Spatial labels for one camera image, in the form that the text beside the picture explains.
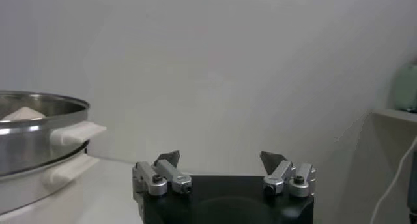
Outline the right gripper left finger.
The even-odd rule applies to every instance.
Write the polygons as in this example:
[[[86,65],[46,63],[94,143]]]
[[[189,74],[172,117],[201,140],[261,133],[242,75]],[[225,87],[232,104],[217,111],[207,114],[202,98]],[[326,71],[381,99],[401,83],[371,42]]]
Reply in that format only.
[[[160,154],[153,163],[136,162],[132,167],[132,197],[139,199],[143,195],[162,197],[168,193],[169,186],[174,193],[190,195],[192,178],[177,169],[180,152]]]

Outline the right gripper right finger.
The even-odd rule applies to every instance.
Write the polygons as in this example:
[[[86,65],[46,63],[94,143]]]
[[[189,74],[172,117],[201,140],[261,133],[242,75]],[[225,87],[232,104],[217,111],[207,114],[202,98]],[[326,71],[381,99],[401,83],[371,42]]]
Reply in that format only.
[[[266,196],[277,196],[285,190],[289,195],[305,198],[315,195],[316,169],[310,163],[296,167],[281,154],[261,151],[260,159],[266,170],[263,177],[263,192]]]

